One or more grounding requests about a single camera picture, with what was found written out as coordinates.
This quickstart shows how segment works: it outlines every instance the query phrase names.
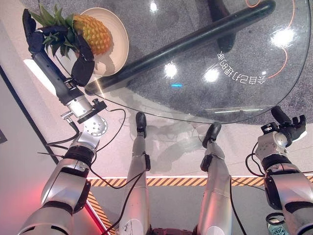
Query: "warning tape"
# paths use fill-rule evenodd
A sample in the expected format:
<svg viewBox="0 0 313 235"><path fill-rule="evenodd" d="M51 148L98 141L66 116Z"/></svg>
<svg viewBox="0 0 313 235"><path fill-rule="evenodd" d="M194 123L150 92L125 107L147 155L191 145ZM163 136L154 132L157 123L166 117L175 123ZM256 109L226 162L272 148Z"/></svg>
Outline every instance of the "warning tape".
<svg viewBox="0 0 313 235"><path fill-rule="evenodd" d="M100 218L100 220L102 221L106 229L111 227L112 223L110 222L110 220L108 219L104 211L102 210L101 206L99 205L98 201L96 200L96 198L94 197L91 191L89 191L87 200L92 206L93 210L97 213L98 217ZM110 234L115 235L115 229L111 229Z"/></svg>
<svg viewBox="0 0 313 235"><path fill-rule="evenodd" d="M307 176L308 179L313 183L313 175ZM119 187L126 183L126 178L114 178L106 179L109 184ZM147 177L148 186L205 186L207 177ZM93 187L106 187L109 186L103 180L96 178L91 179L91 186ZM232 186L262 186L263 177L232 177ZM112 226L112 223L102 210L96 198L90 191L88 194L88 201L93 207L94 211L97 213L102 223L106 228ZM115 229L110 231L111 235L115 235Z"/></svg>
<svg viewBox="0 0 313 235"><path fill-rule="evenodd" d="M307 176L313 183L313 176ZM263 177L232 177L232 186L262 186L264 185ZM123 186L127 179L124 178L107 178L105 179L109 184L120 187ZM207 177L147 177L148 186L205 186ZM93 187L107 187L109 186L100 178L91 179L91 186Z"/></svg>

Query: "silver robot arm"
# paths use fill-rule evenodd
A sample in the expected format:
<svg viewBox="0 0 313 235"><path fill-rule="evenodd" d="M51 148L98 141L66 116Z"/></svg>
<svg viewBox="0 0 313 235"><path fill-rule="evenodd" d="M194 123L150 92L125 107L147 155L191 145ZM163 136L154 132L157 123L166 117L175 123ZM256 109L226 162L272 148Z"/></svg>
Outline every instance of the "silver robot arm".
<svg viewBox="0 0 313 235"><path fill-rule="evenodd" d="M65 115L67 120L70 114L82 119L94 111L84 96L72 100L67 106L70 109ZM72 215L86 203L90 190L86 177L99 140L107 129L105 120L97 114L83 124L84 131L70 145L42 191L42 207L27 219L19 235L72 234Z"/></svg>
<svg viewBox="0 0 313 235"><path fill-rule="evenodd" d="M305 132L305 117L291 120L276 106L272 114L280 123L262 127L256 156L265 171L265 189L269 205L282 210L291 235L313 234L313 185L286 155L286 147Z"/></svg>
<svg viewBox="0 0 313 235"><path fill-rule="evenodd" d="M45 52L44 33L36 30L36 22L27 9L22 20L33 61L46 76L45 81L51 83L50 90L54 90L59 101L69 109L62 118L73 126L70 116L76 116L77 122L84 125L84 130L74 139L47 181L41 196L42 207L29 216L18 234L71 235L72 216L83 208L90 189L86 177L91 160L101 136L107 130L106 121L98 115L106 105L97 99L91 105L77 87L88 83L94 69L93 54L83 37L76 36L79 57L73 66L71 78L66 78Z"/></svg>

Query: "gray carpet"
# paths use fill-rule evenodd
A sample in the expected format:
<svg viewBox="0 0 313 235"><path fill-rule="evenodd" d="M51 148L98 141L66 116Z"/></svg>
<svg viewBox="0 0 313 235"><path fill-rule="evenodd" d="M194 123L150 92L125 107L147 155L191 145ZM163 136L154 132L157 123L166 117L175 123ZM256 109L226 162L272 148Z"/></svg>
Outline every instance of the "gray carpet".
<svg viewBox="0 0 313 235"><path fill-rule="evenodd" d="M36 0L22 0L33 11L38 11ZM189 33L210 23L209 6L206 0L156 0L157 12L150 12L150 2L143 0L89 0L89 1L48 1L41 0L48 9L55 3L64 9L64 15L82 12L90 7L104 7L114 12L123 22L129 35L130 52L127 63L131 63ZM225 0L231 13L246 8L244 0ZM262 72L274 74L284 60L284 52L272 45L271 34L285 28L291 18L292 1L276 0L275 11L265 19L251 25L236 35L236 42L229 53L224 53L234 73L246 74L249 79L262 76ZM128 88L138 95L166 107L205 117L218 122L237 122L252 118L268 109L264 106L280 102L283 110L290 116L306 114L308 122L313 122L313 78L312 46L306 65L293 90L302 69L308 43L308 8L305 3L297 2L291 29L295 32L292 45L287 48L288 62L281 73L265 83L249 84L248 81L233 80L224 74L217 54L220 50L216 41L197 45L181 53L164 64L133 77ZM173 63L177 74L171 79L164 75L164 65ZM203 75L208 69L218 70L219 78L208 83ZM137 108L138 104L125 100L125 104ZM215 109L225 107L247 107L263 110L254 112L235 112L216 114ZM269 112L243 121L250 124L264 124L272 120Z"/></svg>

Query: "wire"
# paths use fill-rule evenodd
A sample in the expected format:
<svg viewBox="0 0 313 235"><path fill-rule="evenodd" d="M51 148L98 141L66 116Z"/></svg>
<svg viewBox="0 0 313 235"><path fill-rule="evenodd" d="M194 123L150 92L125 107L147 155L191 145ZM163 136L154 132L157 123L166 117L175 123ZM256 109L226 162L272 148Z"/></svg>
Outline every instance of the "wire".
<svg viewBox="0 0 313 235"><path fill-rule="evenodd" d="M250 154L246 157L246 167L247 167L248 171L249 171L252 175L255 175L255 176L258 176L258 177L264 177L265 175L259 175L259 174L257 174L257 173L254 173L254 172L250 169L250 167L248 166L248 159L249 159L249 157L251 157L252 155L255 155L255 154L254 154L254 153L253 153L253 154L250 153Z"/></svg>
<svg viewBox="0 0 313 235"><path fill-rule="evenodd" d="M124 125L124 122L125 122L125 120L126 120L126 112L125 112L125 110L124 110L124 109L113 109L113 110L107 110L107 111L108 111L108 112L115 112L115 111L119 111L119 110L123 111L123 113L124 113L124 119L123 119L123 121L122 121L122 124L121 124L120 128L118 129L118 131L116 132L116 134L113 136L113 138L112 138L108 143L106 143L104 146L102 146L101 148L99 148L99 149L97 150L97 152L99 152L100 150L102 150L102 149L104 149L106 146L108 146L108 145L115 139L115 137L118 135L118 133L119 133L120 130L122 129L122 127L123 127L123 125Z"/></svg>
<svg viewBox="0 0 313 235"><path fill-rule="evenodd" d="M233 196L232 196L231 180L232 180L231 176L229 176L229 189L230 189L229 190L229 195L230 195L231 207L233 208L234 214L235 214L236 219L238 221L238 224L239 224L239 226L241 228L241 231L243 231L243 234L246 235L245 229L244 229L243 225L241 224L241 221L240 221L240 219L239 219L239 217L237 215L237 212L235 210L235 206L234 206L234 202L233 202Z"/></svg>
<svg viewBox="0 0 313 235"><path fill-rule="evenodd" d="M56 154L51 154L51 153L42 153L42 152L37 152L37 153L46 154L46 155L50 155L50 156L54 156L54 157L60 157L60 158L63 158L63 157L64 157L64 156L62 156L62 155L56 155Z"/></svg>
<svg viewBox="0 0 313 235"><path fill-rule="evenodd" d="M256 142L256 144L255 144L255 146L253 147L253 149L252 149L252 152L251 152L251 158L252 158L252 160L258 165L258 168L259 168L259 171L261 172L261 174L263 174L264 176L265 176L265 173L261 170L261 167L260 167L260 165L259 165L259 163L253 158L253 155L255 155L255 147L258 145L258 142Z"/></svg>
<svg viewBox="0 0 313 235"><path fill-rule="evenodd" d="M255 147L256 147L257 145L258 145L258 142L256 142L256 144L254 145L254 147L253 147L253 149L252 149L252 152L246 157L246 167L247 167L248 171L249 171L252 175L255 175L255 176L258 176L258 177L264 177L265 174L264 174L263 171L261 170L260 165L259 165L259 164L257 163L257 161L255 161L254 158L253 158L253 155L255 155L254 150L255 150ZM259 175L259 174L253 172L253 171L250 169L250 167L249 167L249 165L248 165L248 159L249 159L249 157L251 157L252 160L258 165L258 168L259 168L259 170L260 170L260 172L261 172L262 175Z"/></svg>
<svg viewBox="0 0 313 235"><path fill-rule="evenodd" d="M261 2L261 0L258 0L258 2L257 2L256 4L251 5L250 2L249 2L249 0L246 0L246 4L247 4L247 6L250 7L250 8L256 7L257 5L259 5L260 2Z"/></svg>
<svg viewBox="0 0 313 235"><path fill-rule="evenodd" d="M285 52L285 56L286 56L285 61L284 61L283 65L282 65L282 67L280 68L280 70L277 71L276 73L274 73L273 75L269 76L268 78L275 77L275 76L276 76L277 74L279 74L279 73L284 69L284 67L286 66L286 63L287 63L287 61L288 61L288 54L287 54L286 50L285 50L283 47L281 47L281 49Z"/></svg>
<svg viewBox="0 0 313 235"><path fill-rule="evenodd" d="M235 181L235 182L237 182L237 183L240 183L240 184L243 184L243 185L247 185L247 184L242 183L242 182L239 182L239 181L237 181L237 180L234 180L234 179L232 179L232 180L233 180L233 181ZM259 189L259 190L265 191L264 189L262 189L262 188L258 188L258 187L253 186L253 185L247 185L247 186L250 186L250 187L257 188L257 189Z"/></svg>
<svg viewBox="0 0 313 235"><path fill-rule="evenodd" d="M136 176L134 176L133 178L131 178L129 181L127 181L124 185L122 186L118 186L118 187L115 187L113 185L111 185L108 181L106 181L105 179L103 179L99 174L97 174L96 172L94 172L94 170L90 167L90 171L95 174L98 178L100 178L100 180L102 180L103 182L105 182L107 185L109 185L111 188L113 189L120 189L120 188L123 188L125 187L127 184L129 184L131 181L133 181L134 179L136 179L139 175L143 174L145 171L137 174Z"/></svg>
<svg viewBox="0 0 313 235"><path fill-rule="evenodd" d="M67 148L67 147L64 147L64 146L61 146L61 145L56 145L56 144L51 145L51 146L49 146L49 147L56 147L56 148L61 148L61 149L68 150L68 148Z"/></svg>
<svg viewBox="0 0 313 235"><path fill-rule="evenodd" d="M131 193L132 193L132 191L133 191L133 189L134 189L136 183L137 183L138 180L141 178L141 176L143 175L143 173L144 173L144 172L140 173L140 175L138 176L138 178L137 178L136 181L134 182L133 186L132 186L131 189L129 190L129 192L128 192L128 194L127 194L127 197L126 197L126 199L125 199L124 205L123 205L123 209L122 209L121 215L120 215L120 217L118 218L118 220L117 220L111 227L109 227L108 229L106 229L101 235L107 235L108 232L109 232L112 228L114 228L114 227L121 221L121 219L122 219L122 217L123 217L123 214L124 214L124 210L125 210L125 208L126 208L126 204L127 204L128 198L129 198L129 196L131 195Z"/></svg>
<svg viewBox="0 0 313 235"><path fill-rule="evenodd" d="M71 121L69 122L69 125L75 130L76 134L74 136L72 136L71 138L68 138L66 140L63 140L63 141L56 141L56 142L50 142L50 143L46 143L45 145L48 146L48 147L61 147L61 146L58 146L57 144L60 144L60 143L66 143L66 142L69 142L69 141L72 141L73 139L77 138L79 136L79 130L76 126L76 124Z"/></svg>

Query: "glass table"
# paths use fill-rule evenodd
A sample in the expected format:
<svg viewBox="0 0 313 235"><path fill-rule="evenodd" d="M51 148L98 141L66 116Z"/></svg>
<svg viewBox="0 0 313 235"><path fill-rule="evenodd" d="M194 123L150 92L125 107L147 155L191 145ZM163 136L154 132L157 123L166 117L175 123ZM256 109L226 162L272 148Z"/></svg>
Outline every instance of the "glass table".
<svg viewBox="0 0 313 235"><path fill-rule="evenodd" d="M62 3L68 13L112 11L129 37L124 68L95 75L87 93L160 117L232 123L260 115L294 87L309 47L307 0L72 3Z"/></svg>

